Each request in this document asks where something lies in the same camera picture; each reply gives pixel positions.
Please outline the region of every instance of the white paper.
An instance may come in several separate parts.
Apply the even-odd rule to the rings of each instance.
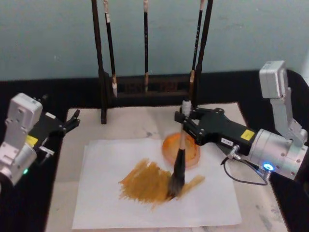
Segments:
[[[161,154],[161,140],[101,140],[87,147],[73,229],[162,228],[235,225],[241,215],[232,180],[220,166],[225,155],[215,144],[201,147],[198,166],[185,173],[205,180],[181,200],[151,205],[120,200],[118,183],[141,159],[149,158],[172,172]]]

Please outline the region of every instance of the table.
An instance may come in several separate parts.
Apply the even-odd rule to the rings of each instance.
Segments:
[[[234,104],[211,104],[201,107],[225,110],[233,121],[245,125],[244,119]],[[173,120],[173,112],[178,107],[128,107],[109,110],[107,125],[99,121],[100,110],[81,109],[80,126],[66,135],[61,148],[56,181],[49,210],[46,232],[71,232],[75,204],[78,192],[79,174],[83,161],[84,146],[97,139],[133,139],[150,137],[163,139],[170,132],[179,130],[179,124]],[[68,118],[75,112],[70,109]],[[232,173],[250,176],[252,172],[232,170]],[[239,202],[242,223],[235,226],[160,229],[160,232],[193,231],[193,232],[271,232],[287,231],[278,203],[271,185],[251,186],[234,182]],[[102,231],[137,231],[102,230]],[[138,231],[158,231],[140,229]]]

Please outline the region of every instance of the metal connector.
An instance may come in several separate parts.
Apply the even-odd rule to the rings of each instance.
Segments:
[[[40,146],[40,150],[46,153],[46,157],[53,156],[55,154],[51,149],[46,148],[45,146]]]
[[[240,147],[238,145],[234,145],[232,150],[228,153],[227,157],[229,159],[237,159],[241,160],[240,155],[237,155],[236,153],[239,151]]]

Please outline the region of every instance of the black table surface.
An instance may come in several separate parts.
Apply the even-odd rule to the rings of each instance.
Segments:
[[[292,88],[293,116],[309,131],[309,87],[303,78],[288,71]],[[5,134],[9,101],[23,92],[31,97],[48,94],[44,111],[65,120],[70,108],[100,108],[97,78],[47,79],[34,81],[0,82],[0,141]],[[180,105],[179,97],[126,99],[112,101],[117,106]],[[205,73],[200,81],[198,103],[238,102],[249,127],[277,133],[274,128],[270,102],[262,98],[258,71]],[[12,193],[0,198],[0,232],[43,232],[56,176],[61,140],[52,140],[56,154],[43,167],[31,167]],[[309,199],[302,188],[277,174],[271,183],[285,223],[291,232],[309,231]]]

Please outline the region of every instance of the white label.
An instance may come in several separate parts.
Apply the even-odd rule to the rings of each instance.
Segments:
[[[56,118],[56,116],[55,116],[55,115],[52,115],[51,113],[46,113],[45,115],[48,116],[48,117],[51,117],[52,119],[55,119],[55,118]]]
[[[224,139],[224,138],[221,138],[221,143],[229,145],[229,146],[233,146],[233,144],[234,144],[232,141],[229,141],[229,140]]]

